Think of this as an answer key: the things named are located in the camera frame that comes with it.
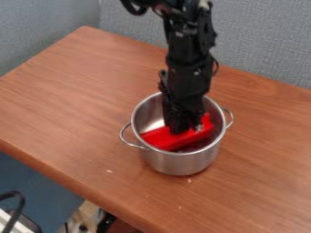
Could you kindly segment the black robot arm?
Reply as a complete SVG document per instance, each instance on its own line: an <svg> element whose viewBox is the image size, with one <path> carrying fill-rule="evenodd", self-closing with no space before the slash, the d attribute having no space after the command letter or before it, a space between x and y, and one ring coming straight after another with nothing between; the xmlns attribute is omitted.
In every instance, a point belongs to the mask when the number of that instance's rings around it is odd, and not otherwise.
<svg viewBox="0 0 311 233"><path fill-rule="evenodd" d="M202 98L218 64L209 50L217 33L212 26L210 0L119 0L126 11L153 11L162 20L168 43L166 68L158 72L162 117L173 135L202 127Z"/></svg>

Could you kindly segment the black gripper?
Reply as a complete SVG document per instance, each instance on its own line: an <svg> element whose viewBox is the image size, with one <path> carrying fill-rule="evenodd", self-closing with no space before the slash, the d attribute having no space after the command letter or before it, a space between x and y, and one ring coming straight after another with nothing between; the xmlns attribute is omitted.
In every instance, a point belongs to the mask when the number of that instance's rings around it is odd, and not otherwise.
<svg viewBox="0 0 311 233"><path fill-rule="evenodd" d="M212 57L188 64L168 59L168 69L158 72L164 124L170 134L180 134L201 125L202 96L209 91L213 65Z"/></svg>

